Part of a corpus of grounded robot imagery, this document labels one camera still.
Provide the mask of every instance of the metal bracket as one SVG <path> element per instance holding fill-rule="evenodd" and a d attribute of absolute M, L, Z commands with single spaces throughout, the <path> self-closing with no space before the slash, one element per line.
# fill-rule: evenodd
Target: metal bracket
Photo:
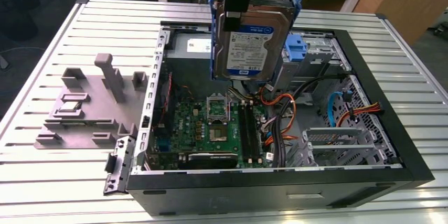
<path fill-rule="evenodd" d="M 131 168 L 134 138 L 125 136 L 117 140 L 113 153 L 109 154 L 103 170 L 107 172 L 103 196 L 127 194 L 125 191 Z"/>

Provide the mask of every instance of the blue cable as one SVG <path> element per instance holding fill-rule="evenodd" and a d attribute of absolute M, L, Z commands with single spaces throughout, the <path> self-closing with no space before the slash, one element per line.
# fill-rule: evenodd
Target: blue cable
<path fill-rule="evenodd" d="M 330 94 L 329 99 L 327 99 L 326 114 L 327 114 L 327 121 L 329 121 L 330 127 L 335 127 L 334 118 L 333 118 L 333 103 L 334 103 L 335 95 L 342 96 L 342 92 L 335 91 L 333 94 Z"/>

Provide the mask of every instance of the metal table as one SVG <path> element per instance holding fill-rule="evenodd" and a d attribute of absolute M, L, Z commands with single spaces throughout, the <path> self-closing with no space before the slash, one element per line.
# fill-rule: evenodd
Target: metal table
<path fill-rule="evenodd" d="M 354 209 L 150 217 L 129 195 L 102 196 L 107 150 L 34 149 L 63 69 L 99 74 L 93 59 L 106 52 L 121 74 L 145 71 L 150 76 L 159 21 L 209 22 L 207 8 L 115 0 L 74 5 L 0 123 L 0 223 L 445 223 L 448 96 L 389 22 L 370 14 L 303 10 L 294 25 L 347 30 L 434 174 L 435 180 L 418 189 L 394 192 Z"/>

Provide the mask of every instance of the chip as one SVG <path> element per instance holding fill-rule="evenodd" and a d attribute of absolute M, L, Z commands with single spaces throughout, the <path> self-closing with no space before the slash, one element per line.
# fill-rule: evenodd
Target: chip
<path fill-rule="evenodd" d="M 211 125 L 207 128 L 210 142 L 225 142 L 226 141 L 226 125 Z"/>

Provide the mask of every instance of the side panel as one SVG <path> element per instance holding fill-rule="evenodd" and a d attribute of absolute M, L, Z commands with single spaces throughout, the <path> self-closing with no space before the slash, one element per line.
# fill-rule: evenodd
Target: side panel
<path fill-rule="evenodd" d="M 129 190 L 153 215 L 225 214 L 350 207 L 389 193 L 403 183 L 307 184 L 166 190 Z"/>

